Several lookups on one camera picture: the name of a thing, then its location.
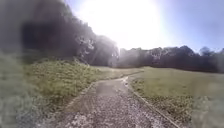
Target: sunlight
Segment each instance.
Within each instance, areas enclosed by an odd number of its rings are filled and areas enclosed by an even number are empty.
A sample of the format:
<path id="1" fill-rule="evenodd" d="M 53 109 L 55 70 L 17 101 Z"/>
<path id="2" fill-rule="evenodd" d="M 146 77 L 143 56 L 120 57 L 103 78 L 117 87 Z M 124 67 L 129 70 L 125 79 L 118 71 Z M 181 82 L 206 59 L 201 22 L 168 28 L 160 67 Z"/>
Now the sunlight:
<path id="1" fill-rule="evenodd" d="M 150 0 L 86 0 L 78 12 L 93 31 L 119 48 L 152 48 L 167 40 L 155 3 Z"/>

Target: grassy field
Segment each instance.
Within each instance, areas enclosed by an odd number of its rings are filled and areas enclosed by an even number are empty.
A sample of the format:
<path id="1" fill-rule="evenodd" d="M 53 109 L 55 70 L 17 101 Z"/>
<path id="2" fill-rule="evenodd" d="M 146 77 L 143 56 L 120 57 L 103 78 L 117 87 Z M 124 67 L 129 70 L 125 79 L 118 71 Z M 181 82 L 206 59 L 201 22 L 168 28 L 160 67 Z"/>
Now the grassy field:
<path id="1" fill-rule="evenodd" d="M 219 74 L 145 68 L 142 77 L 132 81 L 132 87 L 157 108 L 186 125 L 197 118 L 196 113 L 208 112 L 208 102 L 220 98 L 223 83 L 224 75 Z"/>

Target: sky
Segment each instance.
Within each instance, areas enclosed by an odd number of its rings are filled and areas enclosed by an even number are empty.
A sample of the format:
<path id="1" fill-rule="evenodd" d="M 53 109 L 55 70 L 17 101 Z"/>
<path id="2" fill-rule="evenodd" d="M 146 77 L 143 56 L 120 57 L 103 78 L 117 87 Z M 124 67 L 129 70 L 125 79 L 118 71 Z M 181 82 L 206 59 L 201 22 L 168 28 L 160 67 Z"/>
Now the sky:
<path id="1" fill-rule="evenodd" d="M 224 0 L 66 0 L 73 13 L 119 47 L 224 48 Z"/>

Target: dirt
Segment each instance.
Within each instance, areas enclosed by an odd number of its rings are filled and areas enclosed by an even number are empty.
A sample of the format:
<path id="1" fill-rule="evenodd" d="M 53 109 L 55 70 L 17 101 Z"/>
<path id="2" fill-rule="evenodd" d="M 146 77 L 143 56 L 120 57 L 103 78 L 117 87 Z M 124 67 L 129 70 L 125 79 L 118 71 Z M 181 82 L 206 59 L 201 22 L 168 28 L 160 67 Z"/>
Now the dirt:
<path id="1" fill-rule="evenodd" d="M 127 77 L 96 82 L 41 128 L 175 128 L 128 88 Z"/>

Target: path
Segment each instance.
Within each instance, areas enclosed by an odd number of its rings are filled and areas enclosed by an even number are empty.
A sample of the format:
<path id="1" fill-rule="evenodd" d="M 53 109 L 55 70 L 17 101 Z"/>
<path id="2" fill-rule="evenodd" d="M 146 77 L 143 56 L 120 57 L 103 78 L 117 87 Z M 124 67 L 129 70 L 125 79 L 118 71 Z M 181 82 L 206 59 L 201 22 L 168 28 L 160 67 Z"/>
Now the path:
<path id="1" fill-rule="evenodd" d="M 126 87 L 126 78 L 95 83 L 76 98 L 54 128 L 173 128 Z"/>

